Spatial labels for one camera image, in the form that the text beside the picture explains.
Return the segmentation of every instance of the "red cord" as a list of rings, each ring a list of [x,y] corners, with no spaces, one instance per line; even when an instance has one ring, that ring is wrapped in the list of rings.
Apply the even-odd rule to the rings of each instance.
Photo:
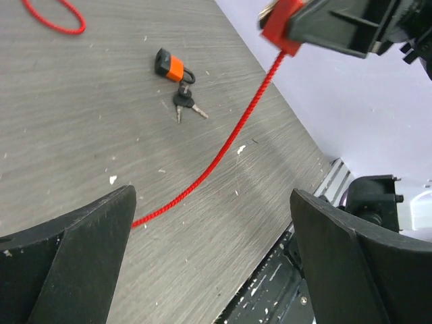
[[[237,135],[242,130],[244,124],[247,122],[250,114],[253,112],[255,107],[258,105],[258,102],[260,101],[261,97],[263,96],[265,90],[270,84],[271,79],[274,77],[277,69],[282,63],[282,60],[285,57],[285,53],[281,52],[277,59],[275,60],[275,63],[273,63],[273,66],[269,70],[269,73],[265,76],[263,83],[260,85],[258,91],[254,95],[254,98],[250,102],[249,106],[246,108],[245,112],[243,113],[243,116],[238,121],[236,127],[232,131],[231,135],[229,135],[229,138],[225,142],[225,144],[222,146],[219,153],[217,153],[214,160],[211,162],[211,164],[205,169],[205,171],[200,175],[198,179],[195,180],[193,184],[191,184],[185,191],[183,191],[181,194],[179,194],[175,199],[173,199],[171,202],[166,204],[164,207],[158,209],[157,211],[154,211],[151,214],[148,214],[147,216],[144,216],[143,218],[137,219],[132,223],[132,228],[138,227],[144,223],[147,223],[148,221],[151,221],[152,219],[160,216],[164,212],[170,210],[174,206],[176,206],[180,201],[185,199],[192,191],[196,189],[202,182],[210,175],[210,173],[217,167],[219,162],[222,160],[223,156],[226,154],[230,146],[232,145],[233,141],[236,139]]]
[[[22,0],[22,3],[27,8],[27,10],[30,12],[30,14],[36,18],[40,23],[44,24],[45,26],[55,30],[56,32],[60,32],[62,34],[67,35],[79,35],[82,34],[86,30],[86,20],[82,16],[82,14],[70,3],[68,3],[66,0],[58,0],[61,2],[66,8],[68,8],[78,19],[80,22],[79,29],[67,29],[64,27],[61,27],[59,25],[53,24],[52,22],[48,21],[44,17],[42,17],[32,6],[30,3],[30,0]]]

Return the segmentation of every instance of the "red rope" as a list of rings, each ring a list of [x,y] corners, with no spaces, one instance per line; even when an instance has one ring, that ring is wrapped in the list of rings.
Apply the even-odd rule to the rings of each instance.
[[[67,34],[67,35],[79,35],[79,34],[82,34],[86,30],[86,20],[84,19],[84,17],[82,16],[82,14],[73,5],[71,5],[70,3],[68,3],[66,0],[58,0],[58,1],[61,2],[66,8],[68,8],[76,16],[76,18],[80,22],[79,29],[67,29],[67,28],[61,27],[59,25],[53,24],[52,22],[50,22],[46,18],[42,17],[35,10],[35,8],[30,3],[30,0],[22,0],[22,3],[27,8],[27,10],[30,12],[30,14],[34,18],[36,18],[36,20],[38,20],[41,24],[44,24],[45,26],[47,26],[47,27],[55,30],[56,32],[60,32],[62,34]]]
[[[210,173],[217,167],[219,162],[222,160],[223,156],[226,154],[230,146],[232,145],[233,141],[236,139],[237,135],[242,130],[244,124],[247,122],[250,114],[253,112],[255,107],[258,105],[258,102],[260,101],[261,97],[263,96],[265,90],[270,84],[271,79],[274,77],[277,69],[282,63],[282,60],[285,57],[285,53],[281,52],[277,59],[275,60],[275,63],[273,63],[273,66],[269,70],[269,73],[265,76],[263,83],[260,85],[259,89],[257,90],[256,94],[254,95],[254,98],[250,102],[249,106],[246,108],[245,112],[243,113],[243,116],[238,121],[236,127],[232,131],[231,135],[229,135],[229,138],[225,142],[225,144],[222,146],[219,153],[217,153],[214,160],[211,162],[211,164],[205,169],[205,171],[199,176],[198,179],[195,180],[193,184],[191,184],[185,191],[183,191],[181,194],[179,194],[177,197],[175,197],[171,202],[166,204],[164,207],[158,209],[157,211],[152,212],[151,214],[148,214],[147,216],[137,219],[132,223],[132,228],[138,227],[144,223],[147,223],[148,221],[151,221],[152,219],[160,216],[164,212],[170,210],[174,206],[176,206],[180,201],[185,199],[192,191],[196,189],[202,182],[210,175]]]

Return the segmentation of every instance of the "wall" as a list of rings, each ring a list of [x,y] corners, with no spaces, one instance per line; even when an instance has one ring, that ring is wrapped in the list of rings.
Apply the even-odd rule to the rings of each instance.
[[[257,17],[270,0],[216,0],[268,70],[277,50],[259,36]],[[398,48],[366,60],[304,45],[286,58],[274,83],[321,150],[341,157],[355,176],[393,173],[432,178],[432,82]]]

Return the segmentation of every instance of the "robotic arm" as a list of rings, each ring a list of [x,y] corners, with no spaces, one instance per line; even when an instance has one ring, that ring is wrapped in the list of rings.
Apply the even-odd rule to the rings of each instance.
[[[278,0],[261,12],[259,26],[293,56],[302,43],[363,59],[404,43],[404,61],[420,59],[432,80],[432,0]]]

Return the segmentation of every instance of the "padlock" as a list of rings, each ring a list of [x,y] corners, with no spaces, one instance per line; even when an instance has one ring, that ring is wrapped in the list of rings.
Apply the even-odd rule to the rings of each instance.
[[[180,59],[165,49],[160,49],[156,54],[155,73],[174,82],[195,83],[195,75],[184,67]]]

